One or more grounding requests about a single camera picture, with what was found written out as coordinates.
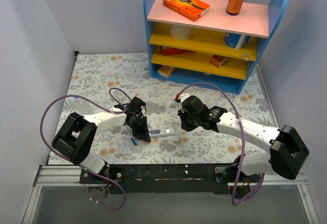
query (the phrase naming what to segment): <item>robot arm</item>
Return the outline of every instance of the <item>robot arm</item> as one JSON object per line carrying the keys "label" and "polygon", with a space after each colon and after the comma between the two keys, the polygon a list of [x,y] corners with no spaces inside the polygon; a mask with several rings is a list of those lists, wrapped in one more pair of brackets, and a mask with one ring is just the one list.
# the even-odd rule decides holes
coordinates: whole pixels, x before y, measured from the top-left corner
{"label": "robot arm", "polygon": [[[132,128],[133,137],[151,142],[145,115],[146,104],[139,98],[125,104],[125,113],[101,112],[81,116],[72,113],[68,116],[55,136],[52,147],[64,155],[74,165],[81,165],[94,173],[105,170],[106,162],[91,151],[94,136],[102,131],[117,126],[127,125]],[[116,105],[110,109],[121,112],[123,107]]]}
{"label": "robot arm", "polygon": [[[182,129],[192,131],[201,126],[206,130],[241,137],[238,119],[226,109],[217,106],[209,109],[199,98],[186,93],[176,101],[181,103],[178,115]],[[275,172],[286,179],[294,180],[309,155],[309,150],[297,131],[291,126],[279,129],[245,119],[242,119],[242,125],[246,141],[265,151],[262,154],[245,156],[242,173],[250,176],[255,173]],[[239,157],[231,169],[237,169],[238,159]]]}

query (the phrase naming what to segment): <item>floral tablecloth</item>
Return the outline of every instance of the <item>floral tablecloth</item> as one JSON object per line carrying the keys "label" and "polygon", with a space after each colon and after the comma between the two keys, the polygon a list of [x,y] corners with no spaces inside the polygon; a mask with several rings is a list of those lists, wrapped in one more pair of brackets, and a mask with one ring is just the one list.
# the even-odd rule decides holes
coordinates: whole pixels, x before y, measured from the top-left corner
{"label": "floral tablecloth", "polygon": [[[79,94],[110,108],[115,105],[108,95],[111,87],[122,88],[130,97],[144,100],[149,126],[176,128],[180,140],[172,142],[155,138],[151,143],[137,141],[137,146],[134,146],[128,127],[112,128],[97,135],[91,148],[109,164],[230,163],[239,155],[241,140],[234,136],[201,128],[185,132],[180,128],[174,97],[185,85],[150,78],[147,53],[78,55],[68,94]],[[230,104],[217,91],[191,87],[188,93],[198,96],[208,107],[218,105],[232,111]],[[118,91],[114,94],[127,102]],[[240,95],[228,96],[243,118],[271,125],[268,104],[255,71]],[[72,104],[71,98],[65,100],[58,129],[75,110]],[[246,154],[263,152],[250,143],[246,143],[245,148]],[[69,163],[50,153],[48,164]]]}

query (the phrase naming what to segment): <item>shelf side panel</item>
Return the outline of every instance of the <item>shelf side panel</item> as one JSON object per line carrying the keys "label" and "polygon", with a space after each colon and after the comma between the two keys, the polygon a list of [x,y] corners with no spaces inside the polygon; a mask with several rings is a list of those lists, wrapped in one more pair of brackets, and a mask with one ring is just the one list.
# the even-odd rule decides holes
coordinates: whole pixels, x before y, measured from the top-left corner
{"label": "shelf side panel", "polygon": [[148,15],[151,11],[151,8],[154,4],[155,0],[143,0],[143,11],[144,11],[144,22],[145,22],[145,32],[147,36],[147,46],[148,46],[148,58],[149,58],[149,70],[150,75],[152,76],[152,68],[151,68],[151,58],[155,50],[155,46],[150,44],[150,37],[154,31],[154,28],[156,26],[155,22],[149,22],[148,21]]}
{"label": "shelf side panel", "polygon": [[[249,70],[247,70],[249,74],[253,72],[255,66],[257,65],[259,59],[261,58],[263,52],[265,51],[269,41],[271,40],[276,29],[278,28],[282,20],[282,17],[284,15],[284,12],[286,10],[287,3],[288,0],[270,0],[270,3],[268,5],[269,37],[268,39],[264,39],[264,38],[256,39],[256,61],[253,64],[253,66]],[[248,78],[249,76],[247,76],[247,79],[244,81],[240,89],[240,92],[243,89]]]}
{"label": "shelf side panel", "polygon": [[247,61],[246,62],[246,80],[250,77],[252,71],[254,70],[256,62]]}

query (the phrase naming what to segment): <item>wooden shelf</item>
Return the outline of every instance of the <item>wooden shelf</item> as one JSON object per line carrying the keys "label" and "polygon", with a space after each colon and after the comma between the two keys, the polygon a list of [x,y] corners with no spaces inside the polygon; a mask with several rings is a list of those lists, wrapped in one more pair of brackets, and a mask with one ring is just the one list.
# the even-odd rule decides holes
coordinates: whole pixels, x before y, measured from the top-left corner
{"label": "wooden shelf", "polygon": [[150,38],[150,44],[189,49],[212,55],[221,55],[256,60],[256,38],[251,37],[246,47],[234,49],[224,42],[225,33],[208,29],[194,28],[193,37],[189,40],[176,40],[170,36],[170,24],[158,22]]}
{"label": "wooden shelf", "polygon": [[199,52],[164,56],[161,54],[160,46],[157,46],[151,62],[240,80],[246,79],[245,60],[230,58],[220,68],[217,68],[210,64],[211,56],[212,54]]}
{"label": "wooden shelf", "polygon": [[163,0],[155,0],[147,19],[149,21],[173,23],[221,32],[268,38],[268,6],[243,3],[240,14],[231,16],[226,13],[228,1],[201,1],[209,4],[210,10],[197,21],[191,21],[165,7],[163,5]]}

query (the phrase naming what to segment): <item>blue item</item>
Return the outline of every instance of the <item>blue item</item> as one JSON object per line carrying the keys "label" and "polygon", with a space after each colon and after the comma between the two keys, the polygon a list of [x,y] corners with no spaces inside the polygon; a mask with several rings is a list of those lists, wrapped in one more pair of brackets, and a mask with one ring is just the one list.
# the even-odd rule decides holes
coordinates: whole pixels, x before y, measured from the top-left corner
{"label": "blue item", "polygon": [[137,144],[133,138],[131,138],[131,141],[133,142],[134,146],[137,146]]}
{"label": "blue item", "polygon": [[160,134],[160,130],[150,131],[150,135],[156,135],[156,134]]}
{"label": "blue item", "polygon": [[103,187],[104,189],[108,188],[110,186],[110,183],[107,184],[107,186]]}
{"label": "blue item", "polygon": [[225,43],[232,48],[239,49],[242,47],[245,47],[247,45],[247,42],[249,41],[250,36],[247,36],[245,34],[232,34],[232,33],[226,33],[225,34]]}

